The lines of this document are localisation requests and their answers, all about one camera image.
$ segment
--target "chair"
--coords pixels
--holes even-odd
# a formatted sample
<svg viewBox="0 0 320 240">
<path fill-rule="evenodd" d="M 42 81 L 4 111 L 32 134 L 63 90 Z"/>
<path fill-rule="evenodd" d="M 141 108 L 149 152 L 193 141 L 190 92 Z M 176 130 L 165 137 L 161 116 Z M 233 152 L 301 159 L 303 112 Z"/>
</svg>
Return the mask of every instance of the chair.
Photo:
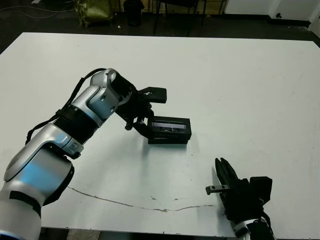
<svg viewBox="0 0 320 240">
<path fill-rule="evenodd" d="M 157 23 L 158 23 L 158 17 L 159 17 L 159 11 L 160 11 L 160 5 L 161 3 L 165 4 L 165 14 L 168 14 L 168 7 L 167 4 L 181 6 L 188 8 L 188 14 L 190 13 L 190 9 L 194 8 L 193 15 L 196 14 L 197 6 L 198 6 L 199 0 L 156 0 L 156 17 L 155 17 L 155 23 L 153 27 L 153 34 L 156 33 L 157 29 Z M 189 36 L 191 30 L 191 26 L 189 28 L 187 36 Z"/>
</svg>

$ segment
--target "chair leg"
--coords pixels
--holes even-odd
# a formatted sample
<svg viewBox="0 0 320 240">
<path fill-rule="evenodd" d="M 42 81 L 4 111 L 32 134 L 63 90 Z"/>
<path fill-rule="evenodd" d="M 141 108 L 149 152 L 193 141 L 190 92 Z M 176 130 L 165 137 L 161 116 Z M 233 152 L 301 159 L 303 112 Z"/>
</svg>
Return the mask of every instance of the chair leg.
<svg viewBox="0 0 320 240">
<path fill-rule="evenodd" d="M 194 5 L 193 15 L 191 16 L 191 18 L 193 20 L 194 20 L 194 18 L 196 16 L 197 7 L 198 7 L 198 2 L 196 2 L 196 4 Z M 189 35 L 190 35 L 192 25 L 193 25 L 193 21 L 191 21 L 190 24 L 189 24 L 189 30 L 188 30 L 188 33 L 186 35 L 187 37 L 189 37 Z"/>
<path fill-rule="evenodd" d="M 158 23 L 158 17 L 159 17 L 159 11 L 160 11 L 160 0 L 156 0 L 156 13 L 155 13 L 155 23 L 154 23 L 154 27 L 153 27 L 153 34 L 156 33 L 156 29 L 157 29 L 157 23 Z"/>
<path fill-rule="evenodd" d="M 119 5 L 119 12 L 121 13 L 121 3 L 120 3 L 120 0 L 118 0 L 118 5 Z"/>
<path fill-rule="evenodd" d="M 222 0 L 222 1 L 221 1 L 220 9 L 219 9 L 219 14 L 218 14 L 218 15 L 220 15 L 220 14 L 221 14 L 221 9 L 222 9 L 222 6 L 224 5 L 224 1 L 225 1 L 225 0 Z"/>
<path fill-rule="evenodd" d="M 206 16 L 206 6 L 207 6 L 207 0 L 204 0 L 203 13 L 202 13 L 202 22 L 201 22 L 202 26 L 204 25 L 205 16 Z"/>
</svg>

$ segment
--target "robotic hand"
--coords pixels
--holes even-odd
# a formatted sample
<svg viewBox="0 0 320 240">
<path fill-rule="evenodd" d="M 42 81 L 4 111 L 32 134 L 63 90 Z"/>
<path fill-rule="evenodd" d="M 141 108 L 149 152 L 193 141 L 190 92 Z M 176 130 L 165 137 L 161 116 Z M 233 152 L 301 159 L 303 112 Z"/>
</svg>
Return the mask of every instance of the robotic hand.
<svg viewBox="0 0 320 240">
<path fill-rule="evenodd" d="M 74 100 L 89 77 L 89 87 Z M 59 199 L 74 175 L 67 156 L 78 158 L 84 143 L 114 112 L 127 122 L 127 130 L 133 127 L 152 138 L 143 120 L 154 116 L 150 102 L 166 100 L 165 88 L 138 91 L 111 68 L 99 68 L 81 78 L 62 109 L 29 131 L 25 146 L 7 166 L 0 191 L 0 239 L 37 240 L 42 206 Z"/>
<path fill-rule="evenodd" d="M 226 218 L 241 240 L 275 240 L 263 205 L 270 200 L 272 179 L 255 176 L 250 182 L 239 179 L 227 160 L 215 159 L 215 170 L 222 185 L 207 186 L 206 193 L 220 193 Z"/>
</svg>

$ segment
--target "wall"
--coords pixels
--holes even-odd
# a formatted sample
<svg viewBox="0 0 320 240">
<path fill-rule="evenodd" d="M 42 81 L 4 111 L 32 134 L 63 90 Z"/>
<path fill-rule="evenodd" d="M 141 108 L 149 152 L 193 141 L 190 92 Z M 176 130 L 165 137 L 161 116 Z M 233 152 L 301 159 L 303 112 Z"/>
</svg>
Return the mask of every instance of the wall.
<svg viewBox="0 0 320 240">
<path fill-rule="evenodd" d="M 269 15 L 275 19 L 281 13 L 282 19 L 309 21 L 319 0 L 280 0 L 271 9 Z"/>
<path fill-rule="evenodd" d="M 320 13 L 320 0 L 229 0 L 226 14 L 269 15 L 275 19 L 313 22 Z"/>
<path fill-rule="evenodd" d="M 229 0 L 226 14 L 268 15 L 273 0 Z"/>
</svg>

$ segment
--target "white tabletop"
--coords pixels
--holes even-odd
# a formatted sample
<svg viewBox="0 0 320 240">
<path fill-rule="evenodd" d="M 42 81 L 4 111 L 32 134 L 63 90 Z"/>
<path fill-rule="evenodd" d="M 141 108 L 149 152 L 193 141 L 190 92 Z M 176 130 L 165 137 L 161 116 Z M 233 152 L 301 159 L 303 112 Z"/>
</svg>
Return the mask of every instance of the white tabletop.
<svg viewBox="0 0 320 240">
<path fill-rule="evenodd" d="M 265 211 L 280 239 L 320 238 L 320 50 L 308 41 L 23 33 L 0 55 L 0 174 L 27 131 L 80 77 L 114 68 L 137 89 L 167 88 L 158 116 L 191 119 L 184 145 L 148 145 L 113 115 L 73 160 L 42 225 L 233 236 L 215 157 L 240 178 L 273 179 Z"/>
</svg>

